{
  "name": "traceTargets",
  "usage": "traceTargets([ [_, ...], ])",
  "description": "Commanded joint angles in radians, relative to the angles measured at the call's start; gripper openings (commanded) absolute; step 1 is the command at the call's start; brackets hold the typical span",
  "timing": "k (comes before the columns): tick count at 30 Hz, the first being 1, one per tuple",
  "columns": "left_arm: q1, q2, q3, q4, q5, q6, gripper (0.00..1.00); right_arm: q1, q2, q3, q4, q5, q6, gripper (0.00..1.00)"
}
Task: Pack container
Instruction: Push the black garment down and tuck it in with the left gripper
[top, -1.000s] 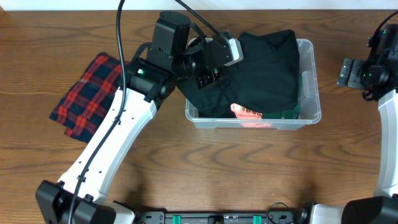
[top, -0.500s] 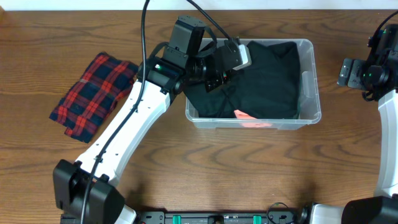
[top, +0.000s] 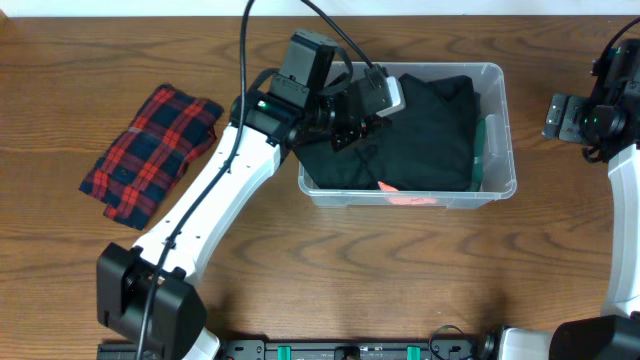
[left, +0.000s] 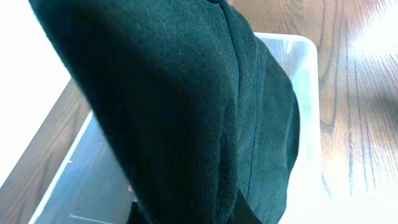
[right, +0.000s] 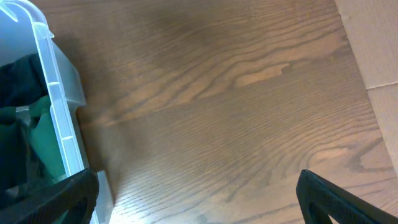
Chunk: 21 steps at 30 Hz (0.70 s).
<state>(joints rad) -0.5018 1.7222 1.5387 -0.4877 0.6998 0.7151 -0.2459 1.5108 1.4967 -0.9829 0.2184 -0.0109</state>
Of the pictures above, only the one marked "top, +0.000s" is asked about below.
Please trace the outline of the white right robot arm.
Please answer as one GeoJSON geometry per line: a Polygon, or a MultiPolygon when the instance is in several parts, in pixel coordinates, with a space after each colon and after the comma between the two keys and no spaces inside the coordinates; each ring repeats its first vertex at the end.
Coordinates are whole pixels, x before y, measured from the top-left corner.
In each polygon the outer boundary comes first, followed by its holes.
{"type": "Polygon", "coordinates": [[[495,359],[639,357],[639,97],[618,91],[589,105],[580,120],[586,157],[606,170],[611,260],[597,311],[560,318],[545,330],[515,325],[497,334],[495,359]]]}

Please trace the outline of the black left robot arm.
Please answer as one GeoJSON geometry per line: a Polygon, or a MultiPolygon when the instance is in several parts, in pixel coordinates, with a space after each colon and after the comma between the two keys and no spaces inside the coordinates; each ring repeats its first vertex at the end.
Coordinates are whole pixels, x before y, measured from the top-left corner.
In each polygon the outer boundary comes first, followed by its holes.
{"type": "Polygon", "coordinates": [[[197,293],[207,264],[254,192],[288,153],[329,139],[339,151],[404,106],[395,77],[374,65],[333,81],[326,74],[263,71],[239,96],[215,154],[161,223],[97,261],[99,322],[134,344],[131,355],[212,359],[218,338],[205,327],[197,293]]]}

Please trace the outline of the pink printed t-shirt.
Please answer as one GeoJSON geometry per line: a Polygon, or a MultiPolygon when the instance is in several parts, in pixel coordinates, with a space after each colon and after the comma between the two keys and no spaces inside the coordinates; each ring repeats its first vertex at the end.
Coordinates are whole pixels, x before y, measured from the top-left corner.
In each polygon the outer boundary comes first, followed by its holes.
{"type": "Polygon", "coordinates": [[[379,189],[386,193],[386,200],[392,205],[398,206],[426,206],[426,205],[436,205],[438,200],[435,198],[429,197],[412,197],[408,195],[402,195],[401,192],[382,181],[377,182],[379,189]]]}

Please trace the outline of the large black garment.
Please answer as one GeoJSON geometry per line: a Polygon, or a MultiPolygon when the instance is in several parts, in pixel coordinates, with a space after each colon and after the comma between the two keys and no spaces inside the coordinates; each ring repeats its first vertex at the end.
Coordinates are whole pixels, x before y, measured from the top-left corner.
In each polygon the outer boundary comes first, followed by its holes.
{"type": "Polygon", "coordinates": [[[400,84],[406,107],[388,127],[340,152],[328,141],[294,151],[318,187],[378,190],[382,181],[399,191],[468,191],[480,118],[472,80],[404,74],[400,84]]]}

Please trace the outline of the dark green garment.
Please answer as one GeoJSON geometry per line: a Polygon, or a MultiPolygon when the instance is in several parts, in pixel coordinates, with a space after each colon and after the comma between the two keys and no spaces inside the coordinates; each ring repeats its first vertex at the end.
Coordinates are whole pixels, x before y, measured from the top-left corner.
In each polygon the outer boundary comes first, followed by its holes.
{"type": "Polygon", "coordinates": [[[481,190],[482,181],[484,179],[484,148],[486,140],[486,120],[479,118],[476,125],[476,134],[474,142],[474,162],[471,173],[471,183],[468,188],[469,192],[479,192],[481,190]]]}

